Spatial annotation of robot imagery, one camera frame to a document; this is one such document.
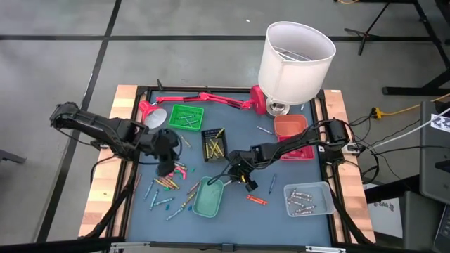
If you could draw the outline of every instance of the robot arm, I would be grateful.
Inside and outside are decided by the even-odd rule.
[[[178,158],[174,148],[178,146],[178,136],[169,129],[162,129],[154,134],[148,133],[148,127],[130,119],[95,115],[80,110],[75,103],[66,102],[58,105],[50,117],[55,129],[75,129],[94,138],[92,146],[100,149],[108,145],[112,152],[124,160],[133,160],[136,153],[144,152],[158,158],[159,176],[166,176],[175,169],[174,161]]]
[[[321,140],[319,128],[324,127],[329,137],[329,142]],[[308,145],[319,145],[324,148],[329,157],[338,160],[342,157],[342,147],[349,143],[349,136],[345,123],[337,119],[331,119],[313,124],[302,133],[285,139],[278,143],[263,143],[250,147],[250,151],[234,150],[229,153],[228,159],[231,168],[228,175],[232,181],[246,183],[248,191],[258,187],[250,178],[250,172],[254,169],[265,169],[270,164],[281,158],[281,155],[303,148]]]

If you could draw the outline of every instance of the lamp shade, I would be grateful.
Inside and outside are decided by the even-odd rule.
[[[267,28],[258,84],[272,103],[305,103],[321,89],[335,53],[335,45],[318,30],[276,22]]]

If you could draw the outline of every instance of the green tray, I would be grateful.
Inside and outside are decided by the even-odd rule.
[[[187,124],[188,122],[185,119],[179,119],[180,117],[191,115],[194,115],[194,117],[188,119],[190,122],[198,120],[198,122],[193,123],[192,126]],[[169,125],[178,129],[198,131],[202,126],[202,121],[203,108],[186,105],[174,105],[172,108],[172,114],[170,115]]]
[[[192,211],[200,216],[212,218],[219,211],[222,193],[224,192],[224,183],[220,180],[215,181],[212,185],[207,182],[211,178],[205,176],[200,180],[197,196],[195,197]]]

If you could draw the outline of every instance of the blue table surface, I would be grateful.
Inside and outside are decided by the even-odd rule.
[[[194,96],[195,93],[152,92],[152,101],[156,96]],[[248,100],[244,93],[223,93],[218,95]],[[169,116],[174,103],[163,103],[167,111],[167,120],[162,127],[169,127]],[[205,109],[201,131],[225,128],[228,151],[249,150],[251,145],[276,142],[275,135],[269,135],[257,129],[257,126],[274,131],[274,120],[265,115],[257,115],[253,110],[238,110],[214,102],[184,103]],[[307,103],[303,109],[292,106],[290,114],[301,114],[312,123],[311,108]],[[180,162],[188,166],[186,180],[174,177],[180,190],[164,191],[162,186],[154,184],[147,200],[143,200],[149,183],[156,177],[155,166],[140,165],[141,180],[131,204],[131,217],[127,227],[128,242],[186,242],[186,243],[231,243],[246,245],[314,245],[330,247],[330,231],[325,215],[297,217],[288,216],[283,199],[283,187],[292,183],[311,183],[321,181],[316,148],[315,159],[309,161],[277,161],[266,169],[253,171],[251,177],[259,187],[250,194],[268,202],[262,206],[246,199],[249,194],[243,184],[231,183],[224,188],[219,213],[214,218],[205,218],[188,210],[192,200],[178,216],[170,221],[166,218],[173,214],[186,200],[186,194],[197,181],[204,176],[215,176],[226,166],[227,161],[206,163],[203,160],[200,131],[174,129],[186,138],[192,148],[183,146]],[[152,157],[141,156],[142,162],[154,162]],[[277,174],[274,189],[269,194],[272,176]],[[225,183],[228,177],[222,177]],[[169,210],[160,205],[149,210],[156,189],[157,197],[163,200],[175,197]]]

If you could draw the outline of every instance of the gray floor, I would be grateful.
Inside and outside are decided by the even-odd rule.
[[[439,37],[450,32],[433,1],[423,8]],[[96,34],[106,30],[114,0],[0,1],[0,34]],[[123,0],[115,35],[263,35],[279,20],[302,22],[327,35],[344,27],[364,30],[382,4],[335,4],[331,0]],[[392,4],[374,27],[383,35],[425,36],[413,6]],[[28,158],[24,165],[0,163],[0,244],[31,242],[56,175],[67,138],[49,127],[57,103],[80,103],[100,47],[99,41],[0,41],[1,147]],[[421,86],[444,71],[429,43],[372,43],[362,56],[357,43],[336,42],[337,54],[323,84],[341,89],[350,119],[373,106],[391,112],[428,98],[383,96],[382,86]],[[252,86],[262,41],[112,41],[108,45],[89,110],[108,115],[118,84]],[[376,141],[418,119],[418,111],[372,123]],[[366,126],[355,128],[358,135]],[[410,135],[389,148],[418,144]],[[76,238],[89,192],[89,170],[98,152],[78,145],[49,240]],[[388,154],[400,177],[418,172],[418,151]],[[373,158],[362,155],[363,169]],[[385,163],[378,177],[395,180]]]

